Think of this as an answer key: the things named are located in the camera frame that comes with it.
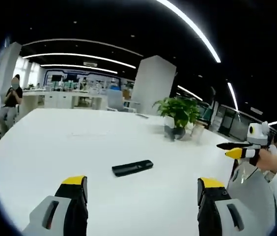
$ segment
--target window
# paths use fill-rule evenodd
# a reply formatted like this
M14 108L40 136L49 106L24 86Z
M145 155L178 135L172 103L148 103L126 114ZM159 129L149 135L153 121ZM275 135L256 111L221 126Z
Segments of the window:
M30 68L28 84L33 84L34 86L37 85L39 69L40 69L40 65L33 62L32 65L31 65L31 68Z
M22 57L18 57L16 64L15 64L15 68L13 71L13 76L19 74L20 75L20 87L24 87L24 78L25 78L25 73L26 73L26 69L27 69L27 65L28 65L28 60L27 59L23 59Z

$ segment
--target black remote control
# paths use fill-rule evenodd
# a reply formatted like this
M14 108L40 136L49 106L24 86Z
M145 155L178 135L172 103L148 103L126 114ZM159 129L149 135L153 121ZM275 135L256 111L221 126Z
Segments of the black remote control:
M153 167L153 162L150 160L144 160L139 162L134 162L130 164L125 164L121 166L113 166L112 171L115 176L126 176L129 174L137 173L140 171L144 171Z

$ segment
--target computer monitor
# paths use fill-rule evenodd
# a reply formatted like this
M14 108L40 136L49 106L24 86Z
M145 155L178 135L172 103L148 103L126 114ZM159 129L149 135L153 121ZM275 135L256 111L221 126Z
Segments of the computer monitor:
M72 81L73 83L77 83L78 82L77 76L78 76L77 74L68 74L64 81Z
M59 82L61 81L62 75L53 75L51 78L52 82Z

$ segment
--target human hand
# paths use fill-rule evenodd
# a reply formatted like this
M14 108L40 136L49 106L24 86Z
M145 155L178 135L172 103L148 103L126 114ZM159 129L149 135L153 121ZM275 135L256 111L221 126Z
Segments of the human hand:
M11 91L11 93L12 93L12 95L13 95L14 97L17 95L17 93L16 93L16 91L15 91L14 89Z

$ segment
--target desk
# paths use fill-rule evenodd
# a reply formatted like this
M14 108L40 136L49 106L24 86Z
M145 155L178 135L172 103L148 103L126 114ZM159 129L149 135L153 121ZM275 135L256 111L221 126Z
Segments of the desk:
M197 178L225 185L233 160L205 130L201 144L170 142L162 117L82 109L35 109L0 140L0 201L20 230L29 213L70 176L88 177L89 236L198 234ZM115 177L111 167L154 167Z
M45 108L72 109L77 97L95 98L96 109L106 110L108 106L107 96L101 94L90 94L87 91L45 91L43 89L24 90L23 100L20 105L20 118L38 107L38 96L45 97Z
M125 107L129 107L130 103L133 103L135 105L139 105L140 104L139 102L135 102L135 101L132 101L132 100L124 100L124 103L125 103Z

